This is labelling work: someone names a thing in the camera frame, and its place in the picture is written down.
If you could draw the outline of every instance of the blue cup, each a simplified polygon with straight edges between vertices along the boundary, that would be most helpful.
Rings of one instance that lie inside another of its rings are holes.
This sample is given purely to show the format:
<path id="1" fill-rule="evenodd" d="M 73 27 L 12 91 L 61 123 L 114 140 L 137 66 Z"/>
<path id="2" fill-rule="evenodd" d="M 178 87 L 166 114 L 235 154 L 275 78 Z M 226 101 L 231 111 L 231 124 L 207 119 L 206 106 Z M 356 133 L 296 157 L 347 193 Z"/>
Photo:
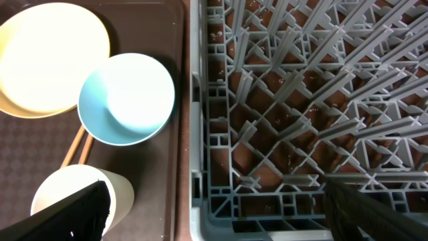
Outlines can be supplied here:
<path id="1" fill-rule="evenodd" d="M 111 57 L 82 86 L 78 113 L 85 129 L 109 145 L 145 141 L 168 122 L 175 101 L 173 79 L 143 54 Z"/>

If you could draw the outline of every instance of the dark brown tray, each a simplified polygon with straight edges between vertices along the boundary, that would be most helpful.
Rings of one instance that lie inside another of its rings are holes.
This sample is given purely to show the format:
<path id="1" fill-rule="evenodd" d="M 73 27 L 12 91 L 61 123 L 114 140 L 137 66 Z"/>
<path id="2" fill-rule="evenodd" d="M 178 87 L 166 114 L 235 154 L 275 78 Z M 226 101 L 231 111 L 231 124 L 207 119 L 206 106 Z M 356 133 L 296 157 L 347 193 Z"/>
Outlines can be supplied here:
<path id="1" fill-rule="evenodd" d="M 0 1 L 0 24 L 50 0 Z M 176 106 L 168 125 L 149 141 L 112 147 L 94 141 L 88 164 L 126 177 L 134 187 L 130 213 L 103 240 L 172 240 L 179 144 L 184 9 L 177 0 L 70 0 L 93 11 L 107 27 L 112 55 L 155 57 L 175 82 Z M 60 165 L 80 127 L 76 110 L 27 120 L 0 113 L 0 229 L 29 216 L 43 180 Z M 74 163 L 80 156 L 76 153 Z"/>

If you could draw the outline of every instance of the dish rack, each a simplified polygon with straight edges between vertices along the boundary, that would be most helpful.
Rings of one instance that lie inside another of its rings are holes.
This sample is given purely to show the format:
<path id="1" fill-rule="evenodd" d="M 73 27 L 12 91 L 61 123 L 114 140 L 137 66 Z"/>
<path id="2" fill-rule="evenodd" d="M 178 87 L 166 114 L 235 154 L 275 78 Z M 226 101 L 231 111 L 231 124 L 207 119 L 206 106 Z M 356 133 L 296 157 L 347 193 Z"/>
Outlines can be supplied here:
<path id="1" fill-rule="evenodd" d="M 427 25 L 416 0 L 192 0 L 193 240 L 332 240 L 327 177 L 426 223 Z"/>

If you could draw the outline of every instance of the yellow bowl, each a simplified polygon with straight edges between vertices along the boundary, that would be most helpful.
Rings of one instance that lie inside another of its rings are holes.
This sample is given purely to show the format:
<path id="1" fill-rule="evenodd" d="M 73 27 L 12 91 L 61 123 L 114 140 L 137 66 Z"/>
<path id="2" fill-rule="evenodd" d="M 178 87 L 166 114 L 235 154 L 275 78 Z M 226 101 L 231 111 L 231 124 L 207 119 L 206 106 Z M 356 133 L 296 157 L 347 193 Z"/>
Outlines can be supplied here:
<path id="1" fill-rule="evenodd" d="M 18 13 L 0 26 L 0 110 L 41 118 L 75 107 L 109 55 L 106 28 L 83 7 L 47 3 Z"/>

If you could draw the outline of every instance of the bowl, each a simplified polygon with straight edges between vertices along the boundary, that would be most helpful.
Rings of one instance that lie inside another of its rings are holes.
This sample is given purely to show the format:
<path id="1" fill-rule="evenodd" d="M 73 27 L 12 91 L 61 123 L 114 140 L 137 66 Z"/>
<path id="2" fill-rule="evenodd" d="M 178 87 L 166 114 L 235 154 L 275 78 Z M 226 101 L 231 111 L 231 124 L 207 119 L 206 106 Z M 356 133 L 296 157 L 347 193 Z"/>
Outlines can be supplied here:
<path id="1" fill-rule="evenodd" d="M 96 181 L 105 181 L 110 194 L 110 214 L 102 232 L 104 235 L 131 210 L 134 203 L 134 190 L 125 177 L 103 169 L 88 165 L 70 165 L 55 171 L 36 191 L 31 203 L 30 215 L 44 210 Z"/>
<path id="2" fill-rule="evenodd" d="M 87 9 L 69 3 L 26 9 L 0 27 L 0 110 L 21 118 L 65 112 L 109 56 L 106 28 Z"/>
<path id="3" fill-rule="evenodd" d="M 125 146 L 161 131 L 174 101 L 173 79 L 160 62 L 144 54 L 120 54 L 106 60 L 86 79 L 78 113 L 95 139 Z"/>

